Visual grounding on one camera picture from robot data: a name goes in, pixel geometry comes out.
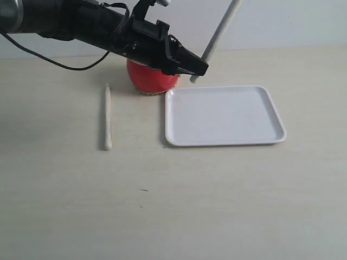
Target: table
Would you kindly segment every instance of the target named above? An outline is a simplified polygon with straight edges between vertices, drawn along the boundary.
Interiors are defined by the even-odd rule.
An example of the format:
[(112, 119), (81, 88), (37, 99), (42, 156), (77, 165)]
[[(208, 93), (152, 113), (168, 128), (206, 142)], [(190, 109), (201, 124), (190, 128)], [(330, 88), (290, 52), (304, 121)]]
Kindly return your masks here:
[(174, 148), (163, 96), (139, 94), (123, 58), (87, 72), (0, 61), (0, 259), (346, 259), (347, 46), (226, 51), (210, 65), (197, 86), (266, 87), (287, 140)]

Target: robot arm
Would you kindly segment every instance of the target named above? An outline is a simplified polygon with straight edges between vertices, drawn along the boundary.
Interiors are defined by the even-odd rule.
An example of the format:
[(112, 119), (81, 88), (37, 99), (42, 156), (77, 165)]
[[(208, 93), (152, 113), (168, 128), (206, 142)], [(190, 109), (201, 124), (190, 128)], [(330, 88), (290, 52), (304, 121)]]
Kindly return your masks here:
[[(0, 28), (6, 33), (37, 33), (61, 41), (77, 39), (137, 61), (164, 74), (203, 76), (208, 65), (168, 34), (169, 25), (145, 20), (155, 3), (140, 0), (129, 12), (124, 3), (96, 0), (0, 0)], [(125, 15), (109, 9), (124, 8)]]

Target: white rectangular tray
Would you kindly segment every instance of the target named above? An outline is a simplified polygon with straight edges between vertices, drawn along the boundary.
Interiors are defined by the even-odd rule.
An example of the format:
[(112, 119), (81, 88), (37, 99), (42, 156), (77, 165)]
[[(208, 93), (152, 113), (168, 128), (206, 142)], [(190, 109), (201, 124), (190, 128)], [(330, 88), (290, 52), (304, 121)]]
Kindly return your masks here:
[(165, 99), (166, 139), (175, 146), (276, 144), (287, 136), (260, 86), (175, 88)]

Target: white wall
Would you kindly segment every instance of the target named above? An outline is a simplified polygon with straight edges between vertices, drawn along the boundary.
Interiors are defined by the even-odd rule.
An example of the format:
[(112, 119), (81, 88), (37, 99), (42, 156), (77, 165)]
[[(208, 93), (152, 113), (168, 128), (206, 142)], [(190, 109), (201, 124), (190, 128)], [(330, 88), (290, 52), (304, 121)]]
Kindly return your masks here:
[[(125, 0), (130, 8), (136, 2)], [(168, 22), (170, 32), (186, 47), (201, 51), (205, 49), (229, 3), (230, 0), (172, 0), (167, 8), (159, 5), (152, 8), (148, 19)], [(346, 0), (244, 0), (220, 49), (347, 44), (346, 28)], [(16, 35), (14, 38), (47, 56), (103, 53), (78, 41), (58, 42), (37, 35)], [(0, 37), (0, 59), (29, 56)]]

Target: white stick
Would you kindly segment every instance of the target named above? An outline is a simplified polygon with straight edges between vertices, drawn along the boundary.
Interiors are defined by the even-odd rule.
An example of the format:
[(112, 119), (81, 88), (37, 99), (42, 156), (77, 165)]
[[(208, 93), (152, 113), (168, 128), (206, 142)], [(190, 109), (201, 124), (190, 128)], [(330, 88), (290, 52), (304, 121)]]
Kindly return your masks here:
[[(241, 3), (243, 0), (232, 0), (230, 3), (227, 12), (223, 16), (223, 19), (221, 23), (218, 25), (217, 30), (213, 34), (213, 37), (208, 44), (204, 54), (202, 55), (201, 59), (203, 61), (209, 62), (213, 53), (215, 52), (219, 40), (222, 38), (223, 34), (226, 32), (228, 29), (230, 22), (232, 19), (235, 17), (235, 14), (237, 13)], [(192, 76), (190, 78), (191, 83), (196, 83), (196, 80), (198, 79), (198, 76)]]
[(111, 122), (111, 88), (106, 84), (105, 88), (105, 150), (112, 149), (112, 122)]

